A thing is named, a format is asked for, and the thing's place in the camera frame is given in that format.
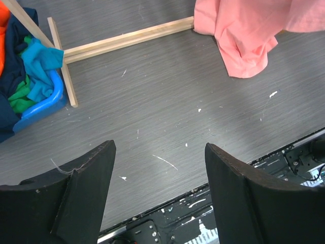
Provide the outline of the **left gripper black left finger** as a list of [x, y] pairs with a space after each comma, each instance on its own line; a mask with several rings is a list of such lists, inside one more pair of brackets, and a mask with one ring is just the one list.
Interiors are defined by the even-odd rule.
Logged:
[[84, 155], [20, 184], [1, 186], [1, 243], [96, 243], [116, 146]]

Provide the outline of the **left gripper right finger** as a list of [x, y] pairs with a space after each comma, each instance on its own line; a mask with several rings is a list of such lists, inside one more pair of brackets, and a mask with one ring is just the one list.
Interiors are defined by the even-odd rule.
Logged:
[[324, 243], [324, 188], [276, 178], [205, 146], [221, 243]]

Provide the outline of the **pink t shirt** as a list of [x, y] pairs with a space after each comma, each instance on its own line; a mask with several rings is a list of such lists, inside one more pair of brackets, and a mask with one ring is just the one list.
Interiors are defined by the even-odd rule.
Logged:
[[324, 1], [196, 1], [193, 24], [215, 38], [230, 77], [251, 78], [267, 66], [279, 32], [324, 30]]

